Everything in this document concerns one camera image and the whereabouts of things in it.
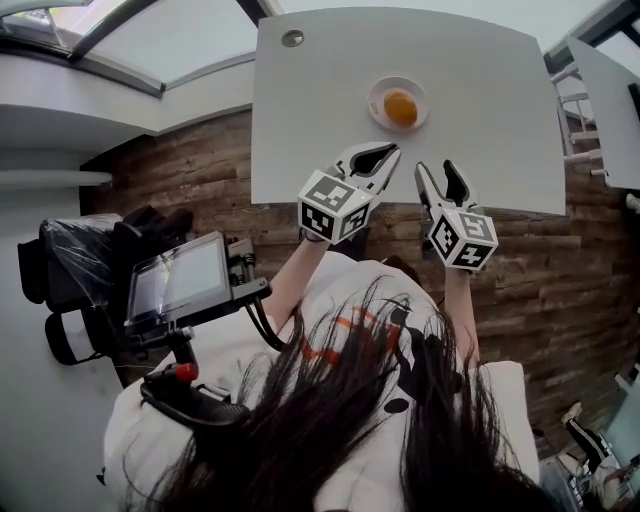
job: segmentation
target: black hair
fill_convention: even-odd
[[[403,366],[390,325],[406,318],[409,300],[374,299],[377,281],[364,292],[359,308],[347,301],[308,334],[296,313],[288,347],[269,369],[250,418],[219,439],[196,433],[140,508],[313,511],[322,486],[380,425],[387,380]],[[351,318],[348,334],[339,342],[336,319],[345,317]],[[411,333],[414,365],[424,371],[415,382],[418,399],[403,447],[405,509],[486,504],[490,510],[512,510],[517,504],[525,511],[554,510],[531,480],[500,462],[501,436],[490,394],[482,379],[473,380],[468,360],[458,372],[452,329],[445,317],[437,319],[439,332],[431,322],[429,336],[421,333],[418,340]],[[308,339],[315,341],[313,349]],[[239,402],[252,383],[250,368]],[[134,508],[133,500],[128,508]]]

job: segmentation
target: white bowl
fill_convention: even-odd
[[[389,119],[389,116],[387,116],[387,113],[384,111],[384,99],[387,94],[391,92],[401,92],[413,99],[418,109],[418,118],[412,126],[403,128],[395,124]],[[420,128],[429,114],[427,95],[422,87],[413,80],[401,76],[388,76],[373,84],[367,96],[367,105],[369,107],[369,113],[381,126],[398,132],[411,132]]]

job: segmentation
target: person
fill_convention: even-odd
[[[593,499],[597,498],[604,510],[622,509],[621,483],[631,478],[633,473],[640,467],[640,454],[633,457],[627,466],[620,469],[616,468],[616,459],[605,446],[600,436],[578,423],[578,416],[581,412],[582,403],[576,402],[562,416],[560,421],[587,457],[587,465],[591,476],[586,482],[588,499],[585,500],[585,504],[588,509],[598,509],[598,505],[594,503]],[[565,464],[564,460],[567,460],[567,457],[570,456],[568,454],[563,455],[565,458],[562,460],[563,464]]]
[[[237,428],[191,431],[140,382],[120,394],[104,477],[122,509],[555,510],[522,366],[481,364],[470,275],[446,270],[440,313],[402,270],[328,248],[307,234],[271,281],[282,352],[245,310],[195,328],[195,384],[251,410]]]

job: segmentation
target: forearm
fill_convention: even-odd
[[[470,365],[475,366],[480,359],[480,350],[471,302],[471,276],[468,272],[446,269],[444,309],[453,324],[458,354],[463,360],[470,356]]]
[[[262,301],[264,311],[279,332],[302,299],[307,284],[329,248],[329,242],[303,240],[271,280],[272,293]]]

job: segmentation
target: cable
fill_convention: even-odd
[[[245,306],[245,309],[247,310],[247,313],[249,313],[249,318],[251,318],[251,321],[253,322],[253,325],[255,325],[256,329],[260,333],[260,336],[262,336],[265,339],[265,341],[268,342],[267,333],[264,332],[264,330],[262,329],[262,325],[260,325],[260,322],[258,322],[258,319],[256,318],[256,315],[253,313],[253,309],[251,309],[251,306],[247,304]]]
[[[269,323],[269,319],[267,318],[267,315],[264,312],[264,308],[262,307],[262,302],[260,301],[260,299],[256,298],[253,300],[253,305],[256,308],[256,312],[258,313],[258,319],[260,320],[260,323],[262,324],[262,328],[264,329],[265,341],[269,345],[271,345],[273,349],[277,350],[278,352],[282,352],[284,348],[287,346],[287,344],[284,343],[280,338],[278,338],[278,335],[275,332],[273,332],[273,329],[271,328],[271,324]]]

